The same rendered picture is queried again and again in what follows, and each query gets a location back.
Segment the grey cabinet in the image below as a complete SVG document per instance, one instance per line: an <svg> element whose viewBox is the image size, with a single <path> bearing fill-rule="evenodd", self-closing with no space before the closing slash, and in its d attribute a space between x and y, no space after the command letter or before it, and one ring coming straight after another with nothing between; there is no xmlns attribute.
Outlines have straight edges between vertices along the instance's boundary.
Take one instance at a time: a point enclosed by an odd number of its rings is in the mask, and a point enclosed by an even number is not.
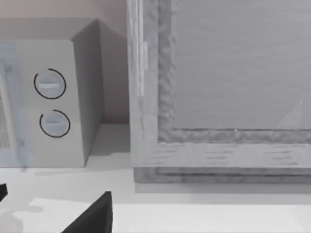
<svg viewBox="0 0 311 233"><path fill-rule="evenodd" d="M134 182L311 184L311 0L127 0Z"/></svg>

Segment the pale microwave oven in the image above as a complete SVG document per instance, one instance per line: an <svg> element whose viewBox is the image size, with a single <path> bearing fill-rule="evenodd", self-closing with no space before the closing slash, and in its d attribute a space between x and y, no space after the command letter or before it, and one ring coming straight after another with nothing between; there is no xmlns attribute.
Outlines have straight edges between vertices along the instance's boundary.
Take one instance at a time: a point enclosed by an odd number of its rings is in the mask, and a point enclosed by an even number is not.
<svg viewBox="0 0 311 233"><path fill-rule="evenodd" d="M67 88L48 100L34 76L58 70ZM100 26L92 18L0 18L0 168L84 167L103 117ZM61 138L39 118L57 109L70 120Z"/></svg>

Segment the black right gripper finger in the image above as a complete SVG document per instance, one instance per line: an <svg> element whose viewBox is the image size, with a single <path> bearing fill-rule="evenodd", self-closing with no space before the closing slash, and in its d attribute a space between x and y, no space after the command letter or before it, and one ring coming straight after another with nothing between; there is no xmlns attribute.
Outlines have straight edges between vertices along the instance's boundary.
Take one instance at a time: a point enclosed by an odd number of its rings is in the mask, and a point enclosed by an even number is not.
<svg viewBox="0 0 311 233"><path fill-rule="evenodd" d="M104 192L61 233L112 233L111 191Z"/></svg>

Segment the round microwave knob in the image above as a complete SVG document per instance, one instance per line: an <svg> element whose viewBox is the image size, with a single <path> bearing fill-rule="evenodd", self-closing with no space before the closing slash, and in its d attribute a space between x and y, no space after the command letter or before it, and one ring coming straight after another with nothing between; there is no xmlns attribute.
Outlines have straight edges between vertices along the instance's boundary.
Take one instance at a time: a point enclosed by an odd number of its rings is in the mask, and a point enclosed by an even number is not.
<svg viewBox="0 0 311 233"><path fill-rule="evenodd" d="M34 88L43 98L56 100L64 95L67 83L58 70L48 68L34 76Z"/></svg>
<svg viewBox="0 0 311 233"><path fill-rule="evenodd" d="M40 116L39 126L45 135L52 138L61 138L69 133L70 120L62 111L53 109Z"/></svg>

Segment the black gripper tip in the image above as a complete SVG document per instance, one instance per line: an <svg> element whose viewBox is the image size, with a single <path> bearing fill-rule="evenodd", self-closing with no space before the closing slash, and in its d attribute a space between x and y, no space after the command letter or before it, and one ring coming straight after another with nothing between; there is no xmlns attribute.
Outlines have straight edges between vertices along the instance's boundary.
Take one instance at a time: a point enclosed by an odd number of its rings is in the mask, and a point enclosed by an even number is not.
<svg viewBox="0 0 311 233"><path fill-rule="evenodd" d="M0 202L8 195L7 185L5 183L0 184Z"/></svg>

